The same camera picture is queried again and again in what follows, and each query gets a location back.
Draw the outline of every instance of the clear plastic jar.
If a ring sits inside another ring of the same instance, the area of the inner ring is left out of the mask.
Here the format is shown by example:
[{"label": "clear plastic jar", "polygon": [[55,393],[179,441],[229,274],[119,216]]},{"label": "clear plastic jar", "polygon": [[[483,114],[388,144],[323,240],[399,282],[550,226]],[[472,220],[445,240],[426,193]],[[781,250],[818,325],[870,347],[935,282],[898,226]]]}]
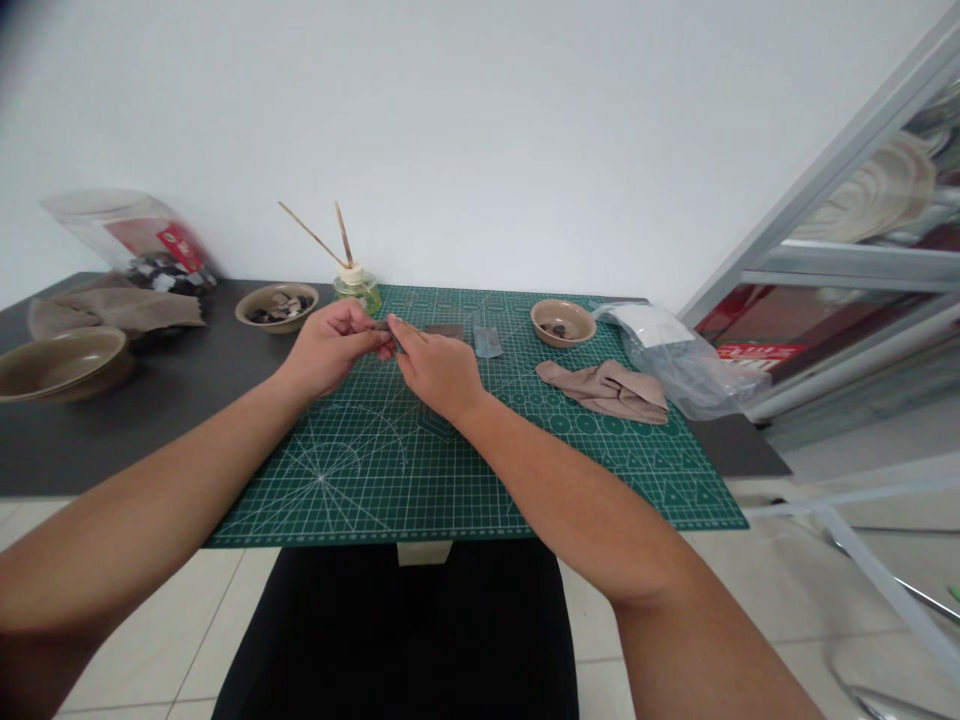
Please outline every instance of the clear plastic jar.
[{"label": "clear plastic jar", "polygon": [[138,287],[205,295],[217,285],[184,222],[146,193],[83,190],[40,205]]},{"label": "clear plastic jar", "polygon": [[333,279],[333,290],[337,297],[352,297],[360,301],[367,315],[376,315],[383,307],[377,279],[363,269],[360,263],[352,267],[338,267],[337,277]]}]

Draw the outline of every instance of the brown bowl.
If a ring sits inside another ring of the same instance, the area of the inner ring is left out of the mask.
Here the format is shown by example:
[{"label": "brown bowl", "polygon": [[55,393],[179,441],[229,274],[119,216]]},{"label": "brown bowl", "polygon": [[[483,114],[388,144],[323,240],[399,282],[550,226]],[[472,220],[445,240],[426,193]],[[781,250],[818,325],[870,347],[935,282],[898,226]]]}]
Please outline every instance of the brown bowl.
[{"label": "brown bowl", "polygon": [[[289,295],[290,297],[306,295],[313,299],[313,304],[294,318],[287,318],[286,320],[275,323],[253,322],[253,320],[249,318],[249,315],[256,310],[270,310],[276,304],[273,302],[273,296],[278,292],[282,292],[284,295]],[[244,325],[252,325],[253,327],[266,330],[268,333],[273,333],[274,335],[283,335],[288,332],[296,332],[302,328],[303,323],[307,321],[307,316],[316,310],[319,304],[320,293],[312,286],[305,285],[304,283],[277,283],[276,285],[267,285],[259,290],[254,290],[247,295],[237,303],[237,309],[234,311],[234,315],[237,320]]]},{"label": "brown bowl", "polygon": [[127,336],[112,327],[77,328],[0,357],[0,403],[60,403],[105,392],[129,377]]},{"label": "brown bowl", "polygon": [[[597,322],[593,316],[566,300],[541,300],[530,310],[530,319],[537,337],[551,347],[573,347],[597,334]],[[566,333],[564,337],[558,337],[544,330],[541,325],[563,325]]]}]

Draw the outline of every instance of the hand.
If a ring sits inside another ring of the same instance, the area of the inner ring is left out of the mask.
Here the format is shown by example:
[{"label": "hand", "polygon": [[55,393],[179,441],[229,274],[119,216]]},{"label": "hand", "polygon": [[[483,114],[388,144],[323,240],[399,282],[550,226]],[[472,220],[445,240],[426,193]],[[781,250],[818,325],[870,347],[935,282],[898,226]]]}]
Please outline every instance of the hand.
[{"label": "hand", "polygon": [[387,322],[406,353],[397,355],[403,379],[431,409],[456,425],[487,396],[469,345],[417,330],[396,315]]},{"label": "hand", "polygon": [[317,310],[307,318],[274,379],[305,400],[329,395],[364,353],[375,352],[381,360],[393,357],[397,344],[390,333],[374,327],[376,323],[353,298]]}]

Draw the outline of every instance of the lap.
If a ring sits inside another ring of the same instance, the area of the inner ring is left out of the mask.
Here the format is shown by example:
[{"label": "lap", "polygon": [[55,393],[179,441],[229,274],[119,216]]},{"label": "lap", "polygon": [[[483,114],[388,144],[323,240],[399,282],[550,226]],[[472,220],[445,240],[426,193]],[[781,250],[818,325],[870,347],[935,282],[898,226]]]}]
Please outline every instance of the lap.
[{"label": "lap", "polygon": [[215,718],[576,717],[554,555],[536,539],[454,543],[400,568],[396,546],[280,552]]}]

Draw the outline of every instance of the folded cloth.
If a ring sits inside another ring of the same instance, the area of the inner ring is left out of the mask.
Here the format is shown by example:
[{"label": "folded cloth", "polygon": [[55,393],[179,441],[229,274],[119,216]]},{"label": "folded cloth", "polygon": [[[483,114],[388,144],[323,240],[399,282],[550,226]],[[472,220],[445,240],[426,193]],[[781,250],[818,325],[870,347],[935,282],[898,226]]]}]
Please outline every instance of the folded cloth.
[{"label": "folded cloth", "polygon": [[537,365],[537,375],[588,410],[648,425],[667,423],[667,399],[660,381],[627,370],[616,360],[576,372],[548,361]]},{"label": "folded cloth", "polygon": [[171,325],[205,325],[195,297],[141,290],[113,273],[52,298],[30,303],[27,327],[35,340],[80,327],[107,325],[130,338]]}]

